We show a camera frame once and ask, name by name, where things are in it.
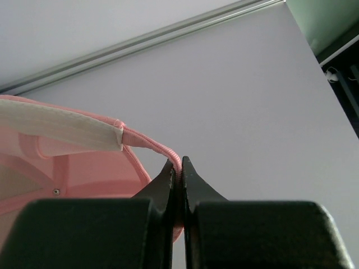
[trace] white board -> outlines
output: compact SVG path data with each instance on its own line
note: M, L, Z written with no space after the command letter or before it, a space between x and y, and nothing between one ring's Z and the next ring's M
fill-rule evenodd
M358 138L285 3L25 96L125 121L229 199L322 203L359 264ZM164 159L137 152L156 175Z

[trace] pink cap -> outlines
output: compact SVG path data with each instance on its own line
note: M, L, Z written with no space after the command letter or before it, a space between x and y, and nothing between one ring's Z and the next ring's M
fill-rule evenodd
M0 249L30 201L62 197L131 197L150 177L130 146L166 156L181 176L171 149L118 119L0 96ZM182 227L174 230L174 238Z

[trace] green surface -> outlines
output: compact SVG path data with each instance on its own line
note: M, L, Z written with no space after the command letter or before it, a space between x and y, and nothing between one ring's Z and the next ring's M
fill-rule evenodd
M316 55L359 20L359 0L287 0L287 3Z

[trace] white fabric strip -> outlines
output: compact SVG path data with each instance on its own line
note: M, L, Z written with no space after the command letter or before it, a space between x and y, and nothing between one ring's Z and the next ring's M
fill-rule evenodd
M0 99L0 126L91 150L122 150L123 128L43 105Z

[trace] pink fabric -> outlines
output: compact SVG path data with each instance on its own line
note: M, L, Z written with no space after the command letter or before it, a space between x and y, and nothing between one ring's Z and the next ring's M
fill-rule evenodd
M21 173L39 186L36 191L4 199L0 192L0 224L2 215L19 210L39 198L133 196L151 179L130 146L146 147L163 154L173 163L177 180L181 177L181 159L173 150L128 128L118 119L17 96L1 95L0 99L69 110L123 128L123 151L94 151L49 137L18 133L9 126L0 126L0 165ZM181 224L177 224L175 239L181 231Z

